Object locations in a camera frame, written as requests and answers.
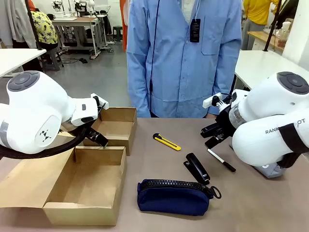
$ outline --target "black badge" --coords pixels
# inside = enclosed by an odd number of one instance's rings
[[[199,43],[199,28],[201,25],[200,19],[192,19],[190,25],[190,42]]]

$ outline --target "open cardboard box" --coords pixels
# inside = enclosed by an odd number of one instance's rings
[[[135,108],[110,107],[102,110],[92,128],[108,139],[108,146],[125,146],[129,156],[133,146],[137,126],[137,112]],[[71,136],[67,132],[62,136]],[[98,146],[97,143],[85,139],[84,146]]]
[[[0,207],[43,208],[54,225],[115,225],[125,171],[125,147],[26,159],[0,183]]]

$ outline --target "navy blue pouch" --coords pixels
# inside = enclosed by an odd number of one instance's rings
[[[212,186],[177,180],[145,179],[138,183],[137,203],[141,211],[202,216],[209,200],[221,198],[220,191]]]

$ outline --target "floor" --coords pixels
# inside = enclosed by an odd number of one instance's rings
[[[57,81],[73,98],[90,97],[91,93],[96,93],[110,106],[130,107],[131,102],[127,94],[127,71],[126,54],[122,50],[121,44],[112,46],[114,52],[102,51],[95,59],[90,60],[89,55],[73,54],[62,55],[66,58],[85,58],[88,63],[82,64],[80,61],[73,64],[65,64],[60,71],[47,71],[46,73]],[[0,79],[0,102],[8,104],[6,84],[9,78]]]

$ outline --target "workbench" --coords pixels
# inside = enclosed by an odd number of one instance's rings
[[[235,88],[242,85],[252,89],[264,79],[279,72],[293,72],[309,83],[309,72],[287,58],[272,51],[240,51],[235,75]]]
[[[4,48],[0,49],[0,78],[14,71],[30,60],[46,52],[45,49]]]
[[[65,49],[73,49],[73,50],[89,50],[89,47],[83,46],[81,44],[81,39],[86,40],[84,27],[90,27],[91,34],[92,34],[92,43],[95,55],[93,58],[96,58],[100,53],[101,49],[111,49],[107,46],[106,43],[106,35],[104,24],[102,20],[102,27],[100,27],[100,21],[96,17],[78,17],[75,20],[68,21],[68,20],[53,20],[53,25],[58,27],[61,47]],[[64,45],[64,33],[67,32],[65,27],[73,27],[74,34],[77,42],[77,46],[65,46]]]
[[[249,31],[249,36],[255,38],[252,50],[264,50],[269,34],[264,31]],[[278,46],[279,38],[272,36],[268,46],[268,50],[282,55],[284,47]]]
[[[211,119],[138,118],[131,156],[115,227],[53,227],[42,209],[0,209],[1,232],[291,232],[309,231],[309,163],[301,156],[284,176],[266,179],[240,161],[229,147],[230,139],[216,146],[216,152],[237,171],[230,172],[207,153],[200,130]],[[155,141],[154,133],[180,145],[177,152]],[[211,177],[211,185],[222,193],[212,199],[206,214],[190,217],[163,213],[142,213],[137,206],[137,183],[143,179],[195,181],[183,165],[193,152]],[[0,160],[0,179],[18,163]]]

